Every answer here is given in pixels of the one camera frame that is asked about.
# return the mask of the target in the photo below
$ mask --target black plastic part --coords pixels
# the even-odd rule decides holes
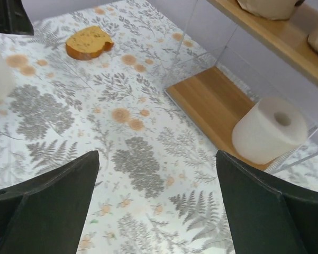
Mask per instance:
[[[216,155],[236,254],[318,254],[318,192]]]
[[[99,170],[91,151],[0,190],[0,254],[75,254]]]
[[[0,33],[34,35],[21,0],[0,0]]]

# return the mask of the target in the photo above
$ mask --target wooden shelf plank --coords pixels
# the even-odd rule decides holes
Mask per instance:
[[[256,165],[237,154],[232,144],[232,130],[254,106],[236,85],[213,67],[167,88],[169,96],[185,111],[218,149],[261,170],[269,164]]]
[[[244,11],[237,0],[208,2],[318,86],[318,54],[307,43],[318,26],[318,11],[303,4],[289,21],[270,21]]]

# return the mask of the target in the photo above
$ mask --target patterned surface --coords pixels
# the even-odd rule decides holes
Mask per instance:
[[[113,50],[69,58],[66,38],[93,24],[112,36]],[[0,101],[0,188],[97,149],[101,170],[79,254],[233,253],[216,148],[163,93],[181,30],[144,0],[34,27],[35,37],[0,35],[17,80]],[[213,65],[207,55],[191,60],[204,52],[185,38],[183,71],[168,82]],[[318,157],[278,176],[318,191]]]

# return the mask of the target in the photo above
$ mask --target slice of bread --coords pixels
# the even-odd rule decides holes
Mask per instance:
[[[93,25],[73,34],[66,41],[67,54],[77,60],[96,58],[103,51],[110,51],[114,43],[100,27]]]

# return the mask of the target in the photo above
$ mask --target wooden board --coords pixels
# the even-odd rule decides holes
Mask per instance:
[[[239,156],[233,147],[232,130],[254,106],[254,102],[219,69],[208,69],[166,91],[218,149],[258,169],[267,169],[269,164],[251,163]]]
[[[303,4],[289,21],[270,21],[242,10],[237,0],[208,2],[318,86],[318,54],[307,43],[318,26],[318,11]]]

